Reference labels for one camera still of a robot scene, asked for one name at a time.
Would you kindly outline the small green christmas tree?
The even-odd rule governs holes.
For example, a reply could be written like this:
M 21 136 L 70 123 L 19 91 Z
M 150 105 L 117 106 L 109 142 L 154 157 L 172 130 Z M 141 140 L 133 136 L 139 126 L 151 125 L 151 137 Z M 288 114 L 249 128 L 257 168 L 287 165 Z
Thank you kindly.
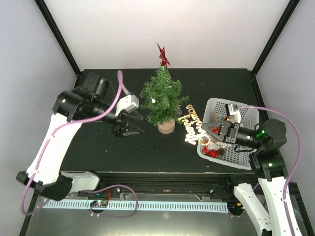
M 144 83 L 140 92 L 144 102 L 140 105 L 142 109 L 149 110 L 146 119 L 153 126 L 158 123 L 177 121 L 180 115 L 177 107 L 186 104 L 188 96 L 182 95 L 182 83 L 173 80 L 165 66 L 160 65 L 149 81 Z

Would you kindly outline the gold merry christmas sign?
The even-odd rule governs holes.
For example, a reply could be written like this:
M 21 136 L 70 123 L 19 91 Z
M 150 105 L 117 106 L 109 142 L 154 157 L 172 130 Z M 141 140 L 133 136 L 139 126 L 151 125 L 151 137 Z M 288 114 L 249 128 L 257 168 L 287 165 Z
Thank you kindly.
M 186 115 L 178 118 L 186 130 L 185 142 L 191 145 L 200 144 L 202 146 L 207 146 L 210 143 L 210 137 L 207 132 L 202 128 L 202 121 L 200 120 L 195 108 L 188 104 L 186 106 Z

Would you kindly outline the red star ornament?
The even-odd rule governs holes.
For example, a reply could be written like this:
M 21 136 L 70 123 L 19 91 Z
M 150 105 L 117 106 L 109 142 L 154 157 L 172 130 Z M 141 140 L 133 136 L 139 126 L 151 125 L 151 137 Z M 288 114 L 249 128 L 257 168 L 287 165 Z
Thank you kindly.
M 170 63 L 169 63 L 169 61 L 166 57 L 166 54 L 165 54 L 165 47 L 160 47 L 160 45 L 158 43 L 157 43 L 157 46 L 158 46 L 158 49 L 160 52 L 159 58 L 161 59 L 161 65 L 165 66 L 167 69 L 168 66 L 170 65 Z

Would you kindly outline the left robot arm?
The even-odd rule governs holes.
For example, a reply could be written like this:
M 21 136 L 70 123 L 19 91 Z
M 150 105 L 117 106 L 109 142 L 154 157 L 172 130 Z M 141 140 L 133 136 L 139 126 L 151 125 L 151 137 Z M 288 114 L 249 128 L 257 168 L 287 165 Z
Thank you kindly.
M 64 91 L 53 106 L 50 125 L 36 158 L 16 179 L 39 195 L 60 201 L 73 192 L 88 190 L 101 196 L 106 189 L 94 172 L 67 173 L 60 171 L 69 145 L 83 123 L 102 121 L 111 125 L 115 137 L 142 134 L 143 130 L 130 122 L 142 120 L 136 112 L 139 100 L 123 84 L 123 73 L 118 71 L 118 91 L 111 105 L 101 100 L 107 92 L 107 79 L 89 74 L 82 86 Z

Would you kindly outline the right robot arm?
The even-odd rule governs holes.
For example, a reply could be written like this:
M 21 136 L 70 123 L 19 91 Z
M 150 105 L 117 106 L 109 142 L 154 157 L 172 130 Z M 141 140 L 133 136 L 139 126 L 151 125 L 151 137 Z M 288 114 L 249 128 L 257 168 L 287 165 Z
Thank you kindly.
M 250 166 L 257 176 L 265 196 L 267 208 L 259 201 L 252 186 L 244 178 L 234 175 L 224 185 L 229 198 L 237 198 L 245 208 L 259 236 L 300 236 L 290 199 L 288 171 L 279 149 L 286 144 L 286 126 L 277 119 L 269 119 L 257 130 L 238 123 L 217 121 L 203 123 L 209 135 L 227 144 L 252 148 Z

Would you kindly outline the white perforated plastic basket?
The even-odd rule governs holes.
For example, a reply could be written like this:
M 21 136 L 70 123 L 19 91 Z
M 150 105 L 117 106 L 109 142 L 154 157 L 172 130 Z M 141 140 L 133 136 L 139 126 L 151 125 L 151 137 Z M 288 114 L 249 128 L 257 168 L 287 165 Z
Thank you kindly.
M 205 112 L 203 116 L 203 122 L 208 123 L 210 122 L 211 113 L 214 113 L 218 116 L 218 121 L 223 120 L 223 116 L 226 115 L 226 108 L 225 105 L 233 103 L 233 101 L 221 99 L 221 98 L 210 98 L 207 101 Z M 255 129 L 255 126 L 259 124 L 259 111 L 257 109 L 241 109 L 241 124 L 244 125 L 245 128 L 248 129 Z M 203 146 L 197 145 L 197 154 L 203 158 L 207 159 L 210 162 L 215 162 L 221 165 L 237 168 L 237 169 L 244 169 L 244 170 L 251 170 L 250 167 L 250 158 L 249 152 L 235 152 L 234 145 L 231 145 L 225 148 L 225 153 L 222 156 L 217 156 L 216 158 L 209 157 L 202 153 Z

